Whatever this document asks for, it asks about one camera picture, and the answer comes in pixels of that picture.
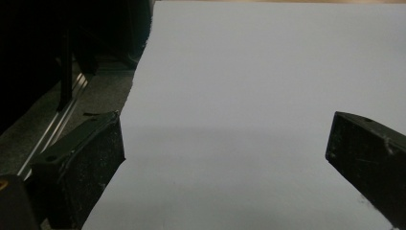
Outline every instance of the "white paper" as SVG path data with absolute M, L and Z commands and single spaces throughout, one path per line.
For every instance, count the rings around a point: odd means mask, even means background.
M 83 229 L 391 229 L 325 159 L 335 111 L 406 133 L 406 5 L 155 3 L 126 160 Z

